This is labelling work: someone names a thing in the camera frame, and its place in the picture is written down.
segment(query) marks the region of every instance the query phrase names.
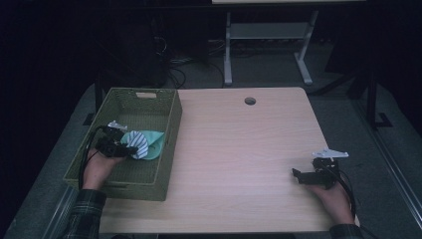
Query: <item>plaid sleeve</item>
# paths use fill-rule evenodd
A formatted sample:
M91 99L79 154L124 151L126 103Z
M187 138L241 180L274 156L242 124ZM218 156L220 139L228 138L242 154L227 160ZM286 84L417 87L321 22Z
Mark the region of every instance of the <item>plaid sleeve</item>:
M100 218L106 195L100 191L82 189L71 211L68 226L61 238L99 238Z
M360 228L352 224L338 224L329 229L332 239L362 239Z

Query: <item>teal cloth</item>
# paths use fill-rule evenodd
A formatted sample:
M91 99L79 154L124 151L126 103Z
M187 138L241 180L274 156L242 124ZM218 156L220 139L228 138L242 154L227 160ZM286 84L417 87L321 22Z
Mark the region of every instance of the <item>teal cloth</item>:
M164 145L164 132L151 130L140 130L140 132L145 136L146 141L148 142L148 154L142 159L152 160L158 158L161 154L162 146ZM125 133L120 142L127 143L128 136L129 132Z

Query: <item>hand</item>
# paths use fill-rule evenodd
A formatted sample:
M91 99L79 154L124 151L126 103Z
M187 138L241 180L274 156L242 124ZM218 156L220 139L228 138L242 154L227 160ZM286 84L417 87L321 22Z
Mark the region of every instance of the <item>hand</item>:
M306 188L321 200L335 224L354 224L347 193L340 183L327 190L318 185L306 185Z
M105 157L94 148L88 152L88 158L82 189L100 190L112 169L124 161L124 157Z

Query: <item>cloth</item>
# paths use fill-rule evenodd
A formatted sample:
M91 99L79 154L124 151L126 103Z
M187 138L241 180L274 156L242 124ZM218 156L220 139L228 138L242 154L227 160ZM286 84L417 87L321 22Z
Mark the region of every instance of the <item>cloth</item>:
M121 143L127 143L127 146L135 146L138 148L134 159L151 160L158 158L162 151L164 143L164 132L140 130L131 131L124 134Z
M100 219L106 194L96 190L80 190L71 211L63 239L99 238Z
M71 211L63 239L99 238L100 218L106 195L100 191L82 189ZM329 229L332 239L363 239L359 227L340 224Z

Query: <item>green plastic basket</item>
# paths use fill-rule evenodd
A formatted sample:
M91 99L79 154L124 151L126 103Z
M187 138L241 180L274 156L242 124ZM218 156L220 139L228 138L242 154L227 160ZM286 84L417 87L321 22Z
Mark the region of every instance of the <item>green plastic basket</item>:
M128 158L112 171L102 191L111 198L164 201L167 195L174 148L182 116L176 90L112 88L94 118L89 132L99 125L116 120L131 130L164 132L164 145L159 158ZM99 131L93 141L103 136ZM87 134L78 149L64 180L78 188L79 168L87 144Z

